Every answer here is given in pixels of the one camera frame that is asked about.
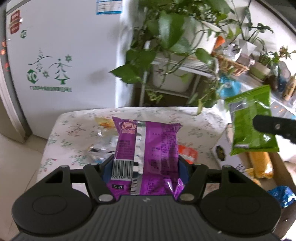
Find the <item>barcode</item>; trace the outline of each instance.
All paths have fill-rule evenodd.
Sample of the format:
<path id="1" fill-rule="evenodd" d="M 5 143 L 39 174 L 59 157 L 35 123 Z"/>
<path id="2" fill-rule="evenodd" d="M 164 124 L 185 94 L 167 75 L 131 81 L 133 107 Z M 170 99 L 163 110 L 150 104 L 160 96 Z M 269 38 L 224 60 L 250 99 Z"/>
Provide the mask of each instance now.
<path id="1" fill-rule="evenodd" d="M 131 160 L 114 160 L 112 168 L 113 180 L 131 180 L 133 177 L 133 161 Z"/>

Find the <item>green package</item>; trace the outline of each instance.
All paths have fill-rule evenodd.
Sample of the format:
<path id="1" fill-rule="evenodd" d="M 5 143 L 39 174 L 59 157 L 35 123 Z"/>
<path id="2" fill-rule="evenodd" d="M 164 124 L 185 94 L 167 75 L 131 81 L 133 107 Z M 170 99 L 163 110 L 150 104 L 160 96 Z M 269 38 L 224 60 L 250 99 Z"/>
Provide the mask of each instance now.
<path id="1" fill-rule="evenodd" d="M 279 151 L 275 135 L 258 132 L 253 127 L 256 115 L 271 116 L 270 91 L 270 86 L 264 85 L 225 99 L 234 133 L 231 156 L 248 151 Z"/>

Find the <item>cardboard box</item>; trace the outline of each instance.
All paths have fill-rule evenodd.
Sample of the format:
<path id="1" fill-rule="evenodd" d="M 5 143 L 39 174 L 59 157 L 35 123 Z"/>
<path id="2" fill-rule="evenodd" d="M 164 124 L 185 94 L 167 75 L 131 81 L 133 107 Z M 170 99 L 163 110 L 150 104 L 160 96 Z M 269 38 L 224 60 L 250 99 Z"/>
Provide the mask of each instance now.
<path id="1" fill-rule="evenodd" d="M 234 156 L 229 155 L 231 151 L 232 141 L 232 129 L 230 128 L 231 125 L 228 125 L 221 138 L 218 140 L 217 144 L 213 147 L 212 152 L 220 167 L 222 167 L 223 165 L 231 165 L 240 172 L 244 173 L 246 176 L 248 176 L 244 171 L 245 169 L 252 168 L 248 154 L 241 153 Z M 218 157 L 218 153 L 216 151 L 217 146 L 219 146 L 224 151 L 224 158 L 221 158 L 222 156 Z M 262 185 L 262 188 L 268 191 L 277 186 L 288 186 L 296 194 L 296 186 L 290 173 L 286 169 L 280 155 L 278 153 L 269 153 L 269 156 L 273 165 L 274 176 L 272 179 L 269 180 L 265 178 L 258 179 Z M 284 237 L 284 235 L 290 229 L 295 220 L 296 202 L 281 210 L 281 217 L 274 230 L 274 234 L 279 238 Z"/>

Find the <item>white refrigerator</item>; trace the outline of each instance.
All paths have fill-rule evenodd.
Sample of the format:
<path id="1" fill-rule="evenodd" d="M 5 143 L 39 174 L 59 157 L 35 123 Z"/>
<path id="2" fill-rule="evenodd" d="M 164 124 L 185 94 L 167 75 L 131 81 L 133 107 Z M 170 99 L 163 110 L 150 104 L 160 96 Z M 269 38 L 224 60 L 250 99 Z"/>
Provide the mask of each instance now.
<path id="1" fill-rule="evenodd" d="M 133 0 L 12 0 L 6 9 L 10 72 L 33 134 L 48 138 L 65 112 L 130 106 L 124 64 L 137 15 Z"/>

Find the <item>bottle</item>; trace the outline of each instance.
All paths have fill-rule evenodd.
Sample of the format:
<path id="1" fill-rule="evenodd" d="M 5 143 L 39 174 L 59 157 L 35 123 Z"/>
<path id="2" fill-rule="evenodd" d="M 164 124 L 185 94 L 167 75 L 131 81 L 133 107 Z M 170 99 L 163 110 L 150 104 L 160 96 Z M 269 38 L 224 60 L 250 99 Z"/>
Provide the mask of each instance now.
<path id="1" fill-rule="evenodd" d="M 283 92 L 283 95 L 282 95 L 283 99 L 286 101 L 290 100 L 295 88 L 296 88 L 296 79 L 294 76 L 291 76 Z"/>

